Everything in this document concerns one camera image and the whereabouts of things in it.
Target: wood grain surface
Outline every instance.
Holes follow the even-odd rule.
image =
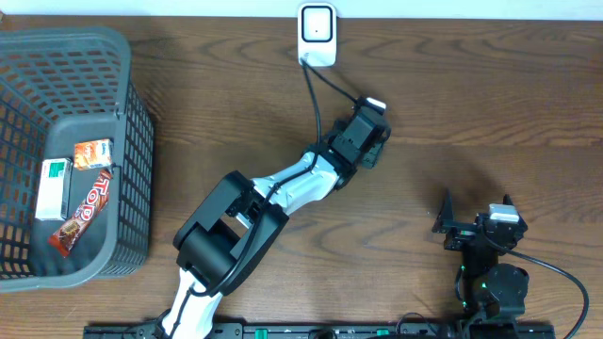
[[[156,126],[152,244],[136,274],[0,295],[0,337],[76,338],[89,323],[171,307],[175,232],[231,170],[264,176],[315,138],[295,19],[11,17],[5,30],[106,25],[132,47]],[[393,134],[373,170],[296,212],[218,314],[250,322],[396,321],[461,311],[457,252],[431,233],[445,187],[470,219],[504,193],[530,226],[518,250],[568,269],[591,295],[579,338],[603,337],[603,23],[340,20],[324,73],[388,104]],[[350,105],[315,82],[322,126]],[[581,308],[565,278],[530,274],[522,320],[563,337]]]

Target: red and brown wrapper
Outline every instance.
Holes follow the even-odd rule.
[[[48,243],[57,248],[63,257],[69,255],[73,245],[109,202],[109,181],[112,178],[111,173],[101,169],[88,196],[79,204],[73,216],[48,238]]]

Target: orange box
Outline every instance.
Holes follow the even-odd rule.
[[[113,142],[110,139],[75,144],[73,166],[78,170],[109,167],[113,164]]]

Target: white wall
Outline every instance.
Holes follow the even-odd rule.
[[[295,17],[302,0],[0,0],[6,14]],[[342,18],[603,20],[603,0],[331,0]]]

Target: basket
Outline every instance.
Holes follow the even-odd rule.
[[[0,293],[121,277],[149,240],[154,128],[130,81],[130,48],[108,28],[0,33]],[[109,202],[63,258],[48,237],[63,221],[34,219],[44,159],[111,138]],[[68,218],[99,169],[73,170]]]

